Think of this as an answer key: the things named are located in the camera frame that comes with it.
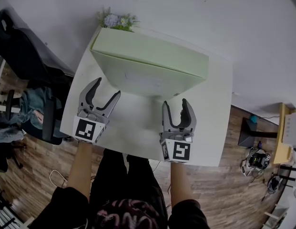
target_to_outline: person's arm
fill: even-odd
[[[191,186],[183,164],[171,163],[171,204],[193,199]]]
[[[87,225],[91,189],[92,145],[80,142],[67,187],[58,187],[30,229],[79,228]]]
[[[92,145],[80,142],[70,174],[67,187],[72,187],[86,196],[90,201],[92,172]]]
[[[209,229],[199,202],[193,199],[191,185],[183,164],[171,163],[171,204],[170,229]]]

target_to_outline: sleeve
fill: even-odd
[[[89,203],[82,193],[72,187],[58,187],[49,205],[33,221],[30,229],[85,228]]]
[[[176,204],[169,218],[170,229],[209,229],[205,215],[196,200],[185,200]]]

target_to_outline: person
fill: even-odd
[[[168,220],[162,190],[148,159],[105,149],[91,188],[92,145],[80,142],[66,188],[56,188],[51,202],[30,229],[208,229],[193,200],[183,164],[171,163],[172,214]]]

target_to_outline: white table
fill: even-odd
[[[182,99],[185,98],[194,109],[197,124],[190,165],[218,166],[224,147],[232,94],[232,64],[193,44],[154,31],[135,28],[142,33],[202,52],[210,57],[208,79],[194,88],[170,99],[174,124],[180,122]],[[111,87],[102,70],[93,58],[89,48],[98,33],[92,37],[78,66],[67,98],[60,131],[72,135],[74,116],[77,115],[80,92],[98,77],[101,84],[93,103],[103,107],[117,92]],[[98,145],[134,156],[163,161],[159,143],[162,132],[161,102],[122,92],[110,115],[110,123],[98,141]]]

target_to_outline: cable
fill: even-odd
[[[261,169],[258,171],[257,176],[254,176],[254,171],[256,170],[257,167],[254,168],[253,172],[252,172],[252,177],[253,179],[251,180],[250,183],[253,183],[257,178],[260,178],[264,175],[264,169]]]
[[[157,164],[157,166],[156,166],[156,168],[154,169],[154,171],[156,171],[156,169],[158,168],[158,165],[160,164],[160,162],[158,162],[158,164]]]
[[[170,206],[172,206],[172,204],[169,204],[169,205],[166,207],[166,210],[168,210],[168,208],[169,208]]]
[[[264,201],[264,199],[267,197],[268,194],[272,195],[279,190],[280,182],[277,183],[275,189],[273,189],[273,187],[272,187],[272,181],[276,177],[277,177],[277,175],[274,175],[274,173],[272,173],[272,176],[268,180],[267,184],[265,184],[265,179],[263,179],[264,180],[263,184],[267,186],[267,191],[266,191],[264,197],[262,198],[261,203]]]
[[[52,183],[55,187],[58,187],[58,186],[55,185],[55,184],[52,182],[52,180],[51,180],[51,175],[52,175],[52,173],[53,173],[54,171],[58,172],[59,175],[64,179],[64,181],[63,181],[63,183],[62,183],[62,186],[61,186],[61,187],[63,187],[64,183],[67,182],[67,180],[65,179],[65,177],[64,177],[64,176],[63,176],[58,170],[52,170],[52,172],[49,174],[49,181],[51,181],[51,183]]]
[[[170,190],[170,188],[171,188],[171,183],[170,183],[170,185],[168,187],[168,194],[169,194],[169,198],[171,199],[171,190]]]
[[[279,118],[280,116],[272,116],[272,117],[260,117],[258,116],[260,119],[272,119],[272,118]]]

